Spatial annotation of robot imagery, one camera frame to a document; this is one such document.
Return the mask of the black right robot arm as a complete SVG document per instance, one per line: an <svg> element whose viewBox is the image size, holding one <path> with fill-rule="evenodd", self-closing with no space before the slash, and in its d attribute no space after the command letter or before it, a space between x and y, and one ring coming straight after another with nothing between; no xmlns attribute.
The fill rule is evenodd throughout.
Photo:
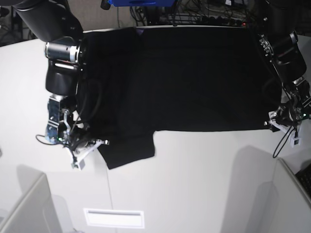
<svg viewBox="0 0 311 233"><path fill-rule="evenodd" d="M88 155L104 144L88 132L88 123L102 102L96 80L84 78L87 41L79 20L66 0L2 0L11 5L35 36L44 41L48 59L45 87L49 120L45 138L49 145L65 147L73 158Z"/></svg>

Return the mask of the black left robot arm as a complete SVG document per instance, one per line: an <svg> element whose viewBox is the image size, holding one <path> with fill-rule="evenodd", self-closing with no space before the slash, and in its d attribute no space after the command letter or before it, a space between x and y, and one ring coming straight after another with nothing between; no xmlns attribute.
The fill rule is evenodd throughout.
<svg viewBox="0 0 311 233"><path fill-rule="evenodd" d="M304 75L307 65L298 47L295 31L303 2L301 0L256 0L256 39L272 73L268 84L276 82L287 97L278 100L277 109L268 114L271 131L281 127L295 130L311 117L311 87Z"/></svg>

